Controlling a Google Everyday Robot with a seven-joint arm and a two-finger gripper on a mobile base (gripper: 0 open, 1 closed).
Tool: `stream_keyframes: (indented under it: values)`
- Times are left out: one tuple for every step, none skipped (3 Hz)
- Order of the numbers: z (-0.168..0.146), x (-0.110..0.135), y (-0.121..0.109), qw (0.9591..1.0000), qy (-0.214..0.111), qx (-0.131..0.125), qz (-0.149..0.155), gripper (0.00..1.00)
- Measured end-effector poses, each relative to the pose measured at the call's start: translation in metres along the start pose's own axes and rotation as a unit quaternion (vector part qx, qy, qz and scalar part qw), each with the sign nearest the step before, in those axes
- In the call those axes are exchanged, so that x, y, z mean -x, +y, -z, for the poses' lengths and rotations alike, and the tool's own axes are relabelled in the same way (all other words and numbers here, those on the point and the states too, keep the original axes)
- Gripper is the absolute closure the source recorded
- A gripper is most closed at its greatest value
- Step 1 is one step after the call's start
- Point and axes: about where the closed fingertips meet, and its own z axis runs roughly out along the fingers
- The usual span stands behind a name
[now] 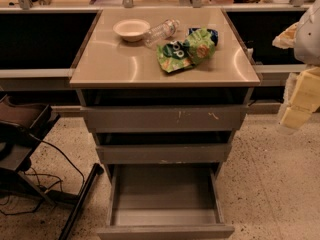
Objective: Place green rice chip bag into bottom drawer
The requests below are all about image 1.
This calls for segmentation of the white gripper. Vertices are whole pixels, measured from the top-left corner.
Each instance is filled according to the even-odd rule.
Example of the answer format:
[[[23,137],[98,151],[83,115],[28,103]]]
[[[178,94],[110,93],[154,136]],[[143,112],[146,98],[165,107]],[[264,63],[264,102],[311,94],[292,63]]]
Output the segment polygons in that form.
[[[298,23],[281,32],[272,41],[280,49],[293,48],[296,43]],[[286,130],[298,130],[320,107],[320,67],[308,67],[290,73],[286,81],[283,104],[279,109],[279,125]]]

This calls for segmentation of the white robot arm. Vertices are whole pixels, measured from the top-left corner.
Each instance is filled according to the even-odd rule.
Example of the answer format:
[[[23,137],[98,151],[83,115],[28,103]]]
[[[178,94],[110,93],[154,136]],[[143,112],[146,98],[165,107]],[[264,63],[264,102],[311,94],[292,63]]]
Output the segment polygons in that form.
[[[320,0],[276,36],[272,45],[292,48],[294,57],[306,65],[299,74],[289,74],[278,111],[278,130],[293,134],[320,108]]]

